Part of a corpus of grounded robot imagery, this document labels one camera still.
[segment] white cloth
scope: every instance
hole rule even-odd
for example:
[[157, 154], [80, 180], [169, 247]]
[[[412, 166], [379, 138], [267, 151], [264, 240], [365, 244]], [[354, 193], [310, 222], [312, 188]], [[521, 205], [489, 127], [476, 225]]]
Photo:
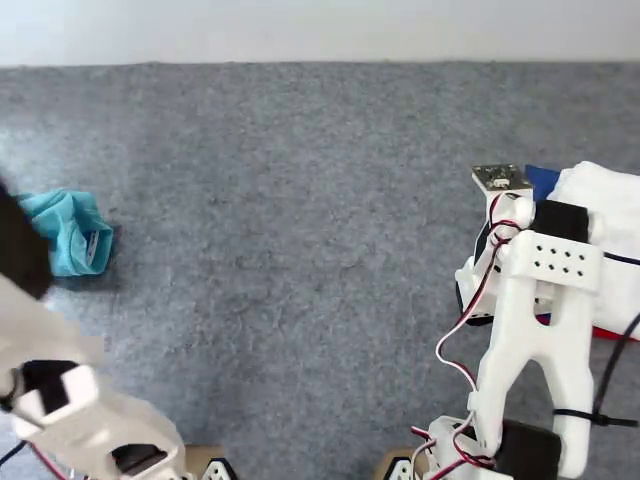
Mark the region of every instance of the white cloth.
[[[605, 222], [605, 252], [640, 259], [640, 177], [582, 162], [563, 170], [550, 200], [581, 205]], [[623, 333], [640, 312], [640, 266], [604, 259], [594, 325]], [[640, 328], [633, 337], [640, 339]]]

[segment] circuit board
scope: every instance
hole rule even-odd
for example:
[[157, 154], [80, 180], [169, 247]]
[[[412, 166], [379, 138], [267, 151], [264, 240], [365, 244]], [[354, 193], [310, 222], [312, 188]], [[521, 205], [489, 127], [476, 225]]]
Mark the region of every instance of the circuit board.
[[531, 188], [522, 171], [515, 165], [479, 165], [473, 175], [488, 191], [526, 190]]

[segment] white wall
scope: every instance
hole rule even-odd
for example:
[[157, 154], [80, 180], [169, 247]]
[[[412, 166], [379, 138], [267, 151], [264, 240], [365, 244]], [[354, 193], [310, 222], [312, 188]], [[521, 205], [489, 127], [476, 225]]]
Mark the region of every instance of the white wall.
[[637, 0], [0, 0], [0, 65], [640, 58]]

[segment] teal cloth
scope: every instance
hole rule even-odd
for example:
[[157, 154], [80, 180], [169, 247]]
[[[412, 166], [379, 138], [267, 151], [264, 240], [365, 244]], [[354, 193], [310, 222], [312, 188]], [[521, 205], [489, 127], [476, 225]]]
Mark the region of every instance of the teal cloth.
[[104, 272], [111, 253], [113, 228], [102, 219], [91, 193], [59, 189], [16, 198], [34, 228], [49, 239], [54, 276]]

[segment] blue fabric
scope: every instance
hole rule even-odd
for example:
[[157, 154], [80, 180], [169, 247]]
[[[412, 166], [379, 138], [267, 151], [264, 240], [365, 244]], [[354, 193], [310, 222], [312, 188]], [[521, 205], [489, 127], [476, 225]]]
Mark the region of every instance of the blue fabric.
[[560, 172], [548, 168], [525, 165], [524, 174], [533, 185], [533, 201], [539, 202], [546, 199], [558, 183]]
[[34, 228], [49, 239], [53, 275], [97, 275], [104, 272], [111, 253], [113, 228], [107, 225], [94, 196], [59, 189], [18, 195]]

